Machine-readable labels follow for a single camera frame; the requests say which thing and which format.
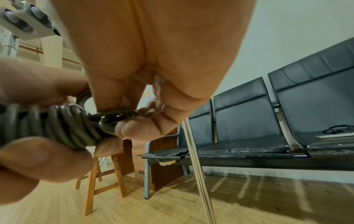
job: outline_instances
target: spiral cable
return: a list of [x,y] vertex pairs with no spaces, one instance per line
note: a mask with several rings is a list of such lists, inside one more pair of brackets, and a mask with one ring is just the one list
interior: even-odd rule
[[81,106],[87,99],[86,94],[79,104],[52,105],[48,110],[0,104],[0,147],[21,138],[46,137],[73,150],[83,149],[114,135],[117,122],[138,115],[125,109],[91,115]]

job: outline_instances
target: row of seats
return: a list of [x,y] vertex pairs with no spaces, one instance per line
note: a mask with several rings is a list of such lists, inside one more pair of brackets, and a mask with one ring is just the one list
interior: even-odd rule
[[[260,77],[214,96],[214,110],[210,100],[189,116],[201,161],[354,155],[354,137],[317,137],[333,134],[323,132],[332,126],[343,125],[337,130],[342,133],[354,125],[354,38],[268,76],[292,136],[302,148],[289,147]],[[188,159],[183,128],[179,130],[177,148],[146,153],[143,158],[149,163]]]

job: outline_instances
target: wooden cabinet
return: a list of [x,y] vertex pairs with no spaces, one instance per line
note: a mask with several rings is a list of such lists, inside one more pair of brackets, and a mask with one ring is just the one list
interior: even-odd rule
[[[177,129],[168,133],[168,135],[176,134]],[[141,156],[145,153],[146,141],[132,141],[132,157],[134,163],[134,174],[138,186],[144,186],[145,178],[145,160]],[[160,138],[154,140],[150,144],[150,152],[170,149],[177,147],[177,137]],[[182,166],[169,165],[161,166],[154,164],[150,166],[150,190],[156,191],[161,187],[169,184],[183,175]]]

